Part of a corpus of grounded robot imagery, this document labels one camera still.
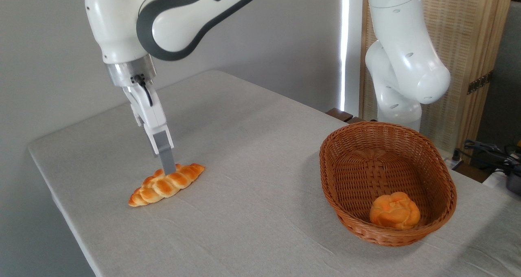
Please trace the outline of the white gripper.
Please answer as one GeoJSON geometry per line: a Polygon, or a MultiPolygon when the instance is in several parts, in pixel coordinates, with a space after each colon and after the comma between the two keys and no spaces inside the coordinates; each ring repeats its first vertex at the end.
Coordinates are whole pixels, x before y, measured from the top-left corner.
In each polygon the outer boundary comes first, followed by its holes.
{"type": "Polygon", "coordinates": [[[130,85],[123,91],[131,103],[132,112],[139,126],[142,126],[149,138],[151,148],[159,156],[166,175],[176,171],[167,119],[151,80],[131,78],[130,85]]]}

